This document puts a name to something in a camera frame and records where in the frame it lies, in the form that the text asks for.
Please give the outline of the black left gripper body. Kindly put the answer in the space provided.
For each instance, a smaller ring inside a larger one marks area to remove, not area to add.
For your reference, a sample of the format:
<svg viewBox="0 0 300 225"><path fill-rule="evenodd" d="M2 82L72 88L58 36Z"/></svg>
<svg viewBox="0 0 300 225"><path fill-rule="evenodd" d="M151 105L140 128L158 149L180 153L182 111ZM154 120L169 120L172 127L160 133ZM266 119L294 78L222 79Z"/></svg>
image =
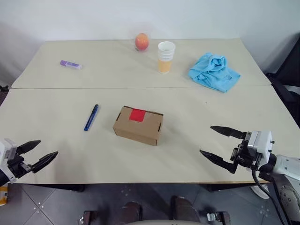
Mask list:
<svg viewBox="0 0 300 225"><path fill-rule="evenodd" d="M16 178L21 178L29 172L32 172L32 166L24 162L24 158L17 153L13 159L8 160L8 168Z"/></svg>

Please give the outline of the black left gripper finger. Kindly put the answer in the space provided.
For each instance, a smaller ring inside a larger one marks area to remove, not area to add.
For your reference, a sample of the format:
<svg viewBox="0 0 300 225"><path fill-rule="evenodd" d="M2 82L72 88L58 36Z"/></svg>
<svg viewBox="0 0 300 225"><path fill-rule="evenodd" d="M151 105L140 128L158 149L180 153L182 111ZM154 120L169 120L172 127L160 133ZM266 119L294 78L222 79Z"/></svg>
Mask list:
<svg viewBox="0 0 300 225"><path fill-rule="evenodd" d="M16 153L18 155L25 154L31 150L33 150L38 144L40 144L40 140L29 141L17 147Z"/></svg>
<svg viewBox="0 0 300 225"><path fill-rule="evenodd" d="M58 155L58 152L55 151L55 152L49 153L49 154L45 155L44 157L40 158L37 163L35 163L31 166L31 171L33 173L39 172L44 167L49 165L56 158L57 155Z"/></svg>

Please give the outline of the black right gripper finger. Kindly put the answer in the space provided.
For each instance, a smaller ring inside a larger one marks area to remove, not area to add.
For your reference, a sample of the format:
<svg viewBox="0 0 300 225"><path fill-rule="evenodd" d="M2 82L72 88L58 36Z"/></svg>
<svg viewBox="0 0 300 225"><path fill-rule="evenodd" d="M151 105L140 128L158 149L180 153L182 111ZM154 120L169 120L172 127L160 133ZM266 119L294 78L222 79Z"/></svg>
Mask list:
<svg viewBox="0 0 300 225"><path fill-rule="evenodd" d="M241 132L236 129L230 128L230 127L210 126L210 128L222 135L225 135L228 137L232 136L232 137L235 137L237 139L242 139L242 140L244 140L247 135L246 132Z"/></svg>
<svg viewBox="0 0 300 225"><path fill-rule="evenodd" d="M219 157L213 153L206 152L203 150L199 150L199 151L203 156L205 156L212 163L226 169L227 171L229 171L232 174L235 174L236 169L237 169L237 164L226 162L221 157Z"/></svg>

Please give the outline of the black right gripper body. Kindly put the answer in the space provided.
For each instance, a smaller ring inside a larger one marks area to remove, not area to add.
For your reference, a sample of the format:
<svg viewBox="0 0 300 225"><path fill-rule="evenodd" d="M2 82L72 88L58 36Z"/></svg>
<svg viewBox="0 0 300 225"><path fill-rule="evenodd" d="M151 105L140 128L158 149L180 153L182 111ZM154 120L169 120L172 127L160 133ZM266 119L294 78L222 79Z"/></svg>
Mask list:
<svg viewBox="0 0 300 225"><path fill-rule="evenodd" d="M251 170L258 170L262 155L254 148L251 141L255 141L258 132L247 132L244 140L238 147L234 148L230 160L234 164L239 164Z"/></svg>

